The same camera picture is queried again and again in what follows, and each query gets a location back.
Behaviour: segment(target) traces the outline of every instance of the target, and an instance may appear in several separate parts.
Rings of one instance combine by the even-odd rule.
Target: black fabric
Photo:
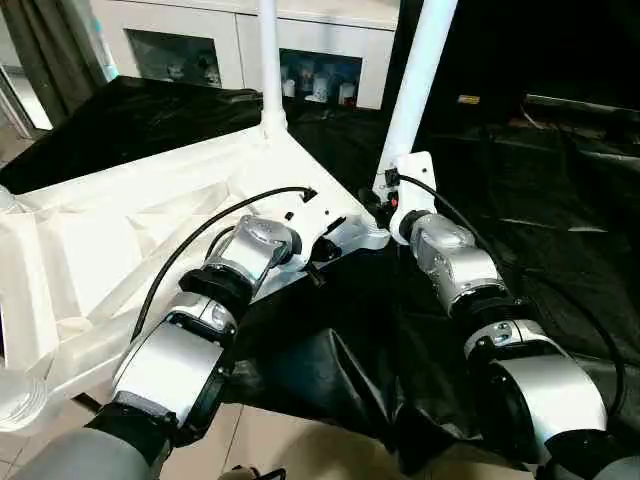
[[[258,123],[260,106],[248,91],[119,78],[0,171],[0,184],[23,193],[237,131]],[[357,195],[371,185],[385,113],[297,102],[286,109],[292,135],[348,190]],[[439,190],[503,261],[562,284],[610,330],[628,374],[626,401],[610,426],[637,445],[640,152],[600,147],[553,131],[483,124],[423,129],[416,144],[432,153]],[[226,399],[380,438],[400,451],[407,470],[453,439],[477,441],[461,336],[410,253],[391,244],[321,273],[322,288],[305,278],[251,307]],[[533,279],[513,285],[609,404],[614,369],[590,324],[547,286]]]

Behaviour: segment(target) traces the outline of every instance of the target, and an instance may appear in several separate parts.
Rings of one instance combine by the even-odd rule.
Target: black plastic sheet
[[[0,184],[23,193],[237,131],[259,122],[260,107],[251,91],[119,78],[0,171]],[[372,184],[385,114],[295,102],[286,109],[292,135],[348,190],[357,195]],[[503,261],[562,284],[610,330],[627,369],[626,400],[611,428],[637,444],[640,156],[600,147],[485,125],[423,130],[416,142],[433,155],[440,191]],[[226,400],[380,438],[407,470],[454,439],[478,441],[464,339],[409,252],[393,244],[357,252],[322,274],[322,288],[303,279],[251,308]],[[549,287],[520,283],[540,323],[609,404],[616,382],[601,338]]]

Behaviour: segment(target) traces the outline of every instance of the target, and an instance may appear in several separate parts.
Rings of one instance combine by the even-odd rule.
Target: tile floor
[[[0,170],[32,143],[32,140],[20,137],[12,125],[0,126]]]
[[[52,438],[84,425],[91,415],[69,402],[52,427],[25,439],[0,435],[0,480],[6,480]],[[176,450],[161,480],[215,479],[236,465],[262,473],[287,469],[290,480],[402,480],[382,445],[362,435],[318,422],[237,404],[218,411],[206,437]],[[413,480],[532,480],[504,466],[499,458],[456,446]]]

